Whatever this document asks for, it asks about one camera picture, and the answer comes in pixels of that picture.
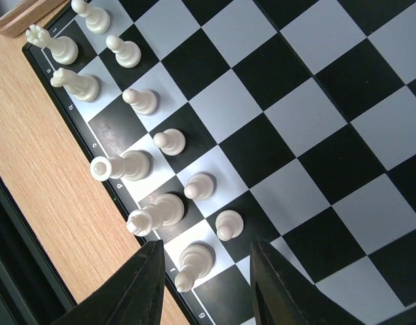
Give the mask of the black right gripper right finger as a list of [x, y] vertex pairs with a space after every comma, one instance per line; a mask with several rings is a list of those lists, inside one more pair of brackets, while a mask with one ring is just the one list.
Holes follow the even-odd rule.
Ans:
[[361, 324], [311, 284], [268, 241], [255, 240], [250, 258], [257, 324]]

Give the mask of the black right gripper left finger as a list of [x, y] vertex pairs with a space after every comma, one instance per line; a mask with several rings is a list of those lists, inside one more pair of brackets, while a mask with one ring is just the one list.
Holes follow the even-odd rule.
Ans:
[[99, 289], [54, 324], [160, 324], [165, 289], [163, 241], [149, 241]]

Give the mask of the white chess piece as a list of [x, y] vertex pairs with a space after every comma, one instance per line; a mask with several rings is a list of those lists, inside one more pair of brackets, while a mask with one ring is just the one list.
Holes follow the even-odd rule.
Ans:
[[186, 145], [184, 134], [177, 129], [166, 129], [153, 137], [154, 145], [168, 156], [180, 154]]
[[129, 214], [126, 227], [135, 236], [145, 237], [162, 226], [170, 227], [184, 216], [184, 203], [175, 194], [162, 194], [142, 209]]
[[213, 267], [213, 255], [201, 244], [191, 244], [180, 255], [180, 271], [174, 284], [179, 293], [188, 292], [199, 278], [204, 278]]
[[122, 98], [125, 103], [133, 108], [136, 114], [148, 116], [157, 109], [157, 97], [151, 90], [142, 89], [137, 91], [128, 88], [122, 93]]
[[85, 24], [93, 33], [103, 34], [110, 26], [110, 16], [101, 7], [92, 7], [83, 0], [72, 0], [71, 7], [75, 13], [85, 19]]
[[229, 241], [239, 236], [244, 229], [244, 221], [239, 213], [233, 210], [222, 211], [215, 220], [217, 237]]
[[194, 174], [184, 187], [184, 195], [192, 200], [206, 200], [214, 192], [214, 182], [204, 173]]
[[129, 181], [144, 179], [150, 170], [145, 153], [130, 150], [122, 156], [97, 156], [90, 163], [90, 173], [98, 181], [125, 178]]
[[39, 25], [32, 24], [25, 32], [27, 41], [37, 47], [48, 48], [52, 58], [59, 64], [72, 64], [79, 55], [79, 48], [70, 37], [53, 38], [50, 33]]
[[65, 87], [79, 101], [92, 102], [99, 93], [99, 83], [90, 74], [77, 74], [72, 70], [59, 68], [50, 79], [52, 87]]
[[106, 46], [115, 54], [117, 63], [124, 68], [133, 68], [141, 60], [141, 50], [133, 41], [124, 41], [116, 35], [108, 35]]

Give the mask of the black white chess board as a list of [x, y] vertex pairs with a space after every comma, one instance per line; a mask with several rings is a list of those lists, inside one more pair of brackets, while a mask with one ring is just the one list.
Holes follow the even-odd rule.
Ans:
[[[89, 157], [143, 151], [151, 171], [106, 182], [124, 217], [196, 173], [215, 192], [184, 199], [183, 219], [149, 233], [165, 244], [167, 281], [194, 242], [211, 272], [174, 295], [191, 324], [254, 324], [250, 248], [269, 241], [323, 294], [364, 324], [416, 323], [416, 1], [92, 1], [109, 35], [142, 52], [120, 66], [106, 35], [65, 7], [48, 25], [79, 47], [70, 65], [100, 84], [79, 101], [50, 85], [48, 49], [24, 55]], [[122, 93], [151, 90], [136, 114]], [[153, 137], [184, 134], [176, 156]], [[229, 241], [215, 220], [244, 221]]]

